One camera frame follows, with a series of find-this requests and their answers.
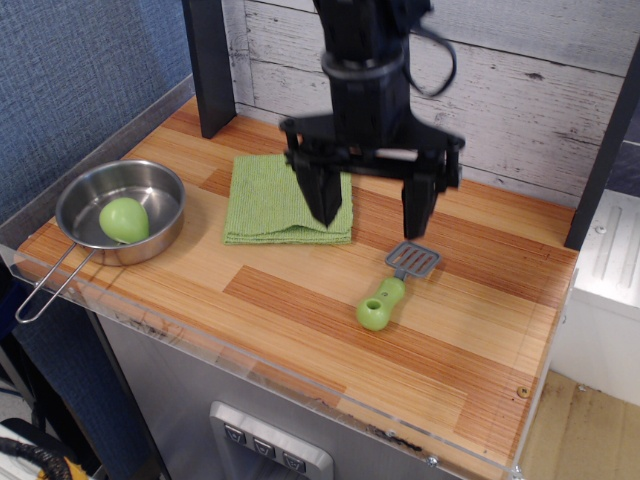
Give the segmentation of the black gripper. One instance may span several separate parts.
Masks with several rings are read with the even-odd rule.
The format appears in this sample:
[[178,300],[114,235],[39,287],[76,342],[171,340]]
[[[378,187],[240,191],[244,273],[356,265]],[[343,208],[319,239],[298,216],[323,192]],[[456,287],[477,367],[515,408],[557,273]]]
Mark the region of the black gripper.
[[280,124],[288,163],[312,216],[325,227],[333,223],[342,206],[341,171],[405,177],[404,237],[423,237],[436,191],[460,184],[464,140],[411,112],[407,53],[356,62],[326,52],[321,65],[332,111]]

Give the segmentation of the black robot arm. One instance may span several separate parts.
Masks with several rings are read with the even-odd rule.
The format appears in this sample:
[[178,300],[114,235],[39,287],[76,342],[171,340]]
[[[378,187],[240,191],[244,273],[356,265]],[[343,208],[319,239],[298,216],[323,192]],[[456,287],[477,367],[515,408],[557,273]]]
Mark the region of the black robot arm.
[[341,173],[401,180],[404,236],[419,238],[439,193],[460,184],[465,141],[412,113],[409,37],[455,50],[422,26],[429,1],[318,1],[315,8],[332,110],[281,122],[286,161],[312,216],[324,225],[342,205]]

